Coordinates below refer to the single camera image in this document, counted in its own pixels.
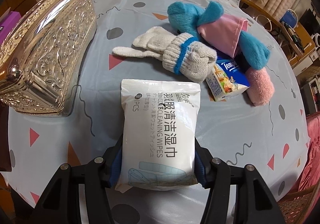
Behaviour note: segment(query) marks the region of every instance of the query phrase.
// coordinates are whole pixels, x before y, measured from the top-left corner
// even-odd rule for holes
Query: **glove cuff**
[[[164,51],[162,66],[179,75],[180,67],[187,52],[189,51],[188,46],[194,41],[197,41],[197,38],[193,37],[189,33],[182,33],[175,37]]]

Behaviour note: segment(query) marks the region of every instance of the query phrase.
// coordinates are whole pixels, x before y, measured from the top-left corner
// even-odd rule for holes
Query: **embossed metal box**
[[[0,100],[21,113],[68,115],[95,31],[92,0],[41,0],[1,45]]]

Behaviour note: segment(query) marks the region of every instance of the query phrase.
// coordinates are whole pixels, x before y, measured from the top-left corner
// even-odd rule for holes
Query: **tempo tissue pack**
[[[205,80],[215,101],[221,101],[243,93],[250,85],[234,59],[220,51],[217,55],[216,64]]]

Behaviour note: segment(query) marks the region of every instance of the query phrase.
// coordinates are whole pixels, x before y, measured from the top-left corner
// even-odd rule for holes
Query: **glove finger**
[[[147,48],[154,51],[164,53],[164,50],[169,46],[169,44],[175,39],[173,34],[159,34],[152,37],[147,43]]]
[[[150,50],[139,50],[131,47],[115,47],[112,52],[116,55],[120,55],[123,57],[136,57],[136,58],[144,58],[144,57],[154,57],[158,60],[162,60],[162,55],[160,53],[156,53]]]
[[[148,48],[148,42],[152,37],[154,37],[156,35],[157,34],[155,34],[155,33],[146,32],[146,33],[138,36],[137,38],[135,38],[132,44],[136,47],[143,47],[148,50],[152,50],[152,49]]]

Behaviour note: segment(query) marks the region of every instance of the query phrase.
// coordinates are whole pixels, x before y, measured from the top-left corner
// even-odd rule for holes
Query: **patterned tablecloth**
[[[116,46],[131,46],[135,37],[153,26],[172,30],[166,10],[175,1],[93,0],[98,28],[84,58],[71,115],[33,117],[10,109],[13,168],[2,175],[31,206],[60,164],[85,164],[116,143],[124,123],[122,79],[188,80],[164,70],[158,60],[123,59],[111,54]],[[206,7],[210,0],[180,1]],[[298,84],[277,42],[237,7],[239,0],[214,1],[219,1],[226,13],[248,18],[248,31],[271,50],[267,71],[276,92],[269,104],[253,107],[245,93],[214,102],[202,83],[196,137],[213,156],[230,165],[254,164],[278,200],[290,190],[307,160],[309,137]],[[119,224],[173,224],[199,223],[208,190],[194,185],[168,192],[132,188],[124,194],[107,193]],[[85,213],[83,195],[81,198]],[[232,187],[228,221],[234,203]]]

